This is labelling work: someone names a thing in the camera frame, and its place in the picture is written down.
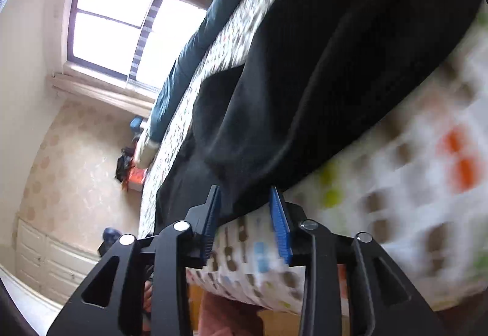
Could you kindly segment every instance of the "striped fabric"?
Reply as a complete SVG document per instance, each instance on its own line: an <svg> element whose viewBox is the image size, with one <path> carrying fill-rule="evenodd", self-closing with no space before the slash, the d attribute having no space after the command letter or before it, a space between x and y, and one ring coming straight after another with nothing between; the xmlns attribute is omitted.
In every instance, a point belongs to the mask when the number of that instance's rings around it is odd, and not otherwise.
<svg viewBox="0 0 488 336"><path fill-rule="evenodd" d="M163 3L163 0L153 0L151 7L149 8L149 11L147 13L147 17L144 21L144 25L142 26L142 29L141 29L141 34L139 35L139 40L137 42L136 51L134 53L134 57L132 59L132 65L130 67L129 77L127 79L128 84L132 84L133 86L136 86L136 87L149 89L150 91L154 91L154 92L157 92L158 89L151 87L151 86L148 86L147 84L138 82L136 79L136 76L137 76L137 70L139 68L139 64L141 63L142 52L144 50L146 40L152 31L154 19L155 19L156 15L158 14L159 8L161 7L162 3Z"/></svg>

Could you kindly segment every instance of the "pink fabric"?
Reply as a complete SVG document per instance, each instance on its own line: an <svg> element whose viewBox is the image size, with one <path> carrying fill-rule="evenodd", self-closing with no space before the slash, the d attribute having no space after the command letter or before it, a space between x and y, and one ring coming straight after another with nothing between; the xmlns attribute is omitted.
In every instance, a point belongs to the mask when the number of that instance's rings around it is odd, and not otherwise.
<svg viewBox="0 0 488 336"><path fill-rule="evenodd" d="M198 320L199 336L263 336L259 306L204 292Z"/></svg>

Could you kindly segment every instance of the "window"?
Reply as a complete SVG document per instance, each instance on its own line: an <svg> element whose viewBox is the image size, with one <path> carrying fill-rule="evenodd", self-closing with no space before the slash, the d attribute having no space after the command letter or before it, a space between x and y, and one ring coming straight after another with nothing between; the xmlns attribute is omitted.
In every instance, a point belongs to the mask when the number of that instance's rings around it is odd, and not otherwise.
<svg viewBox="0 0 488 336"><path fill-rule="evenodd" d="M179 0L73 0L68 60L156 91L205 14Z"/></svg>

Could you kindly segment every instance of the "screw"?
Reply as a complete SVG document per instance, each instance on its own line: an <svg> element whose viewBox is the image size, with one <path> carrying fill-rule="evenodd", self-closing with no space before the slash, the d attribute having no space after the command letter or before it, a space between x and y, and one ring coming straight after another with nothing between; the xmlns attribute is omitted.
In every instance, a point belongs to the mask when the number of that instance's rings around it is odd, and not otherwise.
<svg viewBox="0 0 488 336"><path fill-rule="evenodd" d="M190 224L188 222L185 222L184 220L180 220L173 225L173 229L175 229L176 231L185 231L189 228Z"/></svg>
<svg viewBox="0 0 488 336"><path fill-rule="evenodd" d="M136 238L132 234L124 234L122 237L119 238L119 243L122 245L130 245L132 244Z"/></svg>
<svg viewBox="0 0 488 336"><path fill-rule="evenodd" d="M357 236L358 240L361 242L369 243L373 241L373 237L369 233L365 233L364 231L362 233L359 233Z"/></svg>
<svg viewBox="0 0 488 336"><path fill-rule="evenodd" d="M307 219L302 222L301 226L305 230L315 230L316 228L318 228L319 224L314 220Z"/></svg>

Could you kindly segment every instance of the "white cabinet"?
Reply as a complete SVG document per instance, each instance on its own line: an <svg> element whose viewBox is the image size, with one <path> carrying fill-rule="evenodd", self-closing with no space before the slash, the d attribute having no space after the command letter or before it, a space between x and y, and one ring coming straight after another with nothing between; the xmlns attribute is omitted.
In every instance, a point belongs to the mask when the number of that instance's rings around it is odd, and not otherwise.
<svg viewBox="0 0 488 336"><path fill-rule="evenodd" d="M64 304L98 260L19 220L16 276L51 300Z"/></svg>

